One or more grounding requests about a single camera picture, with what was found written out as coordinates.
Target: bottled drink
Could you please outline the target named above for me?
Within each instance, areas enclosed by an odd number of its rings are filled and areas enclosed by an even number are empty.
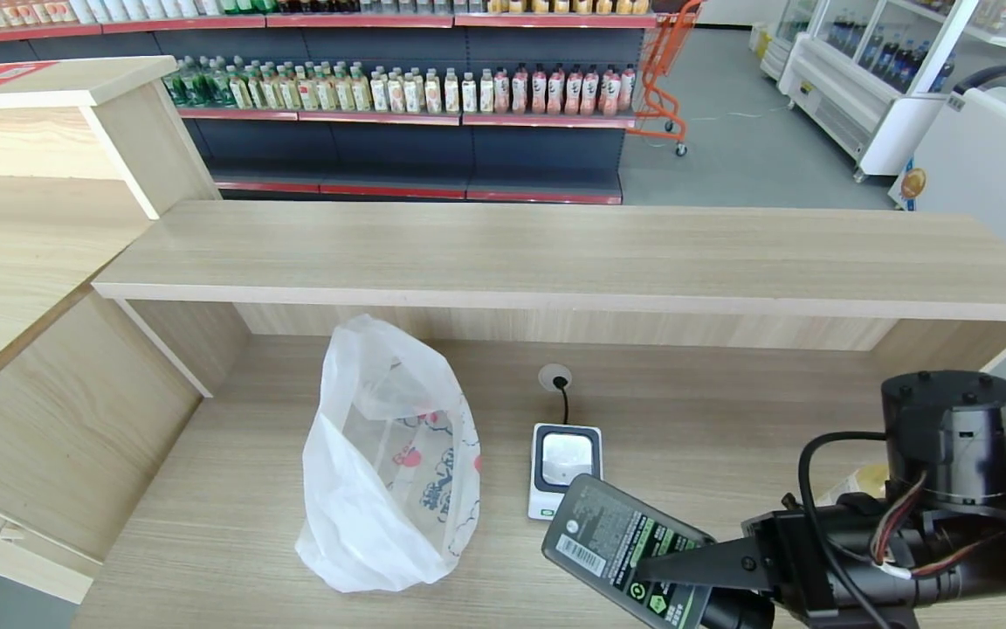
[[[863,54],[859,56],[859,64],[865,68],[871,67],[879,55],[879,47],[881,46],[883,46],[883,27],[878,25],[875,27],[875,33],[867,40],[867,47],[864,48]]]
[[[903,70],[903,64],[906,63],[907,59],[910,59],[910,48],[914,47],[914,40],[907,39],[906,43],[903,44],[901,48],[895,51],[895,58],[890,61],[890,67],[887,68],[886,72],[883,72],[883,80],[886,83],[894,84],[895,78],[898,76],[898,72]]]
[[[883,72],[887,71],[887,68],[893,64],[895,60],[895,55],[898,52],[898,33],[895,33],[891,37],[890,41],[883,44],[883,50],[879,51],[879,57],[875,60],[875,64],[871,66],[871,74],[882,76]]]
[[[942,88],[946,87],[946,81],[950,78],[951,74],[954,74],[954,59],[957,56],[957,52],[950,52],[950,56],[946,59],[946,62],[942,63],[942,68],[938,71],[938,76],[934,80],[934,85],[931,85],[931,92],[942,92]]]

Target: refrigerator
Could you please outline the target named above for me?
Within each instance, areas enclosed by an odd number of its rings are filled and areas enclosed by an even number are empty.
[[[975,215],[1006,241],[1006,67],[957,86],[889,194],[909,211]]]
[[[897,175],[955,84],[1006,64],[1006,0],[819,0],[778,88],[855,160]]]
[[[791,56],[795,38],[798,38],[799,32],[810,28],[814,9],[817,7],[818,0],[787,0],[783,16],[779,18],[778,27],[772,33],[771,43],[767,44],[764,60],[759,64],[764,74],[775,81],[783,75],[783,67],[786,67],[786,60]]]

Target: cable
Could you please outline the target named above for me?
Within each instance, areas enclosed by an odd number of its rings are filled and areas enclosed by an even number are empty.
[[[569,395],[566,394],[566,386],[569,386],[569,380],[566,380],[564,375],[554,375],[553,385],[561,391],[561,400],[565,403],[565,419],[561,423],[569,426]]]
[[[864,591],[859,589],[859,586],[856,586],[856,582],[851,580],[849,574],[841,567],[841,562],[837,561],[837,555],[833,553],[833,546],[830,545],[830,541],[826,537],[825,529],[822,527],[822,520],[818,517],[818,507],[814,506],[814,490],[810,486],[810,463],[814,459],[814,453],[817,453],[818,448],[825,446],[826,443],[833,443],[834,441],[885,440],[886,437],[882,433],[849,431],[849,433],[823,434],[821,437],[817,437],[810,443],[807,443],[806,447],[802,449],[802,455],[798,457],[798,492],[802,494],[802,510],[806,513],[806,518],[810,519],[810,527],[813,529],[814,538],[817,539],[818,549],[821,551],[822,559],[825,560],[827,565],[830,565],[830,570],[841,581],[841,585],[845,586],[845,590],[849,590],[849,594],[855,599],[856,604],[869,614],[871,621],[874,622],[878,629],[890,629],[889,622],[879,613],[879,610],[875,609],[875,605],[871,604],[871,600],[867,598]]]

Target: plastic bag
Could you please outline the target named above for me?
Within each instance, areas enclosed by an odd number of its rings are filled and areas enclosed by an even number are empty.
[[[366,314],[332,333],[302,466],[295,548],[341,593],[436,582],[480,517],[480,438],[453,369]]]

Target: wire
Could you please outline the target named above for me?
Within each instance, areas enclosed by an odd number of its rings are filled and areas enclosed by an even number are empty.
[[[802,449],[802,455],[798,457],[798,491],[802,494],[802,510],[805,511],[806,518],[810,519],[810,527],[813,529],[814,538],[817,539],[818,549],[821,551],[825,562],[830,565],[830,570],[841,581],[841,585],[845,586],[845,590],[849,590],[849,594],[856,601],[856,604],[869,614],[871,621],[874,622],[878,629],[890,629],[889,622],[879,613],[879,610],[875,609],[875,605],[871,604],[871,600],[867,598],[867,594],[859,589],[859,586],[856,586],[856,582],[851,580],[849,574],[841,567],[841,562],[837,561],[837,557],[833,553],[833,546],[830,545],[830,541],[828,541],[828,537],[825,534],[825,529],[822,527],[822,520],[818,517],[818,507],[814,506],[814,490],[811,489],[810,485],[810,463],[814,459],[814,453],[817,453],[818,449],[821,446],[827,445],[827,443],[833,443],[834,441],[885,440],[886,437],[882,433],[849,431],[849,433],[823,434],[821,437],[817,437],[810,443],[807,443],[806,447]]]

